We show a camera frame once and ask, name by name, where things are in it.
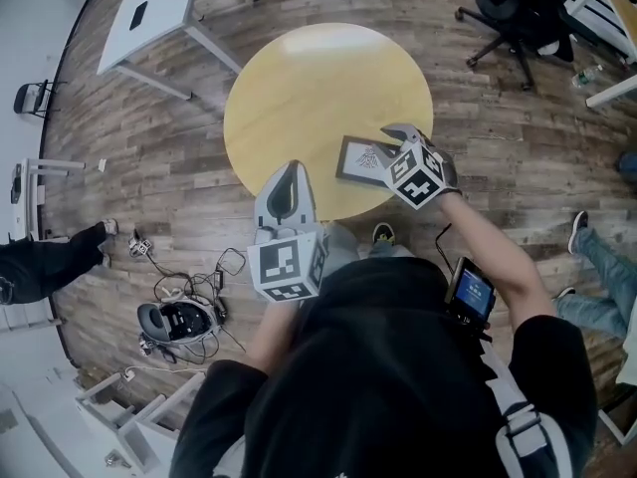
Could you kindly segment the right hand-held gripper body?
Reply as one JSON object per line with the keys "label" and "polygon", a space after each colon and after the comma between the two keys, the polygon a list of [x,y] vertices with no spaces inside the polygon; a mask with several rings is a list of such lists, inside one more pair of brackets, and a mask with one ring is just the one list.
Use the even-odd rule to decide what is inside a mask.
{"label": "right hand-held gripper body", "polygon": [[423,134],[422,142],[399,140],[401,153],[388,168],[383,168],[385,185],[415,210],[432,201],[445,187],[441,157],[427,147],[425,137]]}

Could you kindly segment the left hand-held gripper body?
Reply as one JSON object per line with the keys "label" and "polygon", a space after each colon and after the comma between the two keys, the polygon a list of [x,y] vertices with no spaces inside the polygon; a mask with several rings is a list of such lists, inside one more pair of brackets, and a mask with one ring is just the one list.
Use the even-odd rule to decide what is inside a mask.
{"label": "left hand-held gripper body", "polygon": [[276,226],[259,218],[256,227],[247,249],[255,290],[273,303],[316,297],[327,258],[324,226]]}

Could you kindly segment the person's right hand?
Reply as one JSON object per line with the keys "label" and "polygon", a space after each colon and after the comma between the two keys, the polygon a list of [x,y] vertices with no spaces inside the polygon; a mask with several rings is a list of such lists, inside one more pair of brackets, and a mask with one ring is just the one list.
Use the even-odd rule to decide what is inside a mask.
{"label": "person's right hand", "polygon": [[440,196],[448,193],[457,193],[461,195],[462,191],[458,184],[458,174],[452,156],[442,148],[437,147],[427,137],[424,138],[424,142],[433,153],[438,154],[441,157],[445,187],[441,191]]}

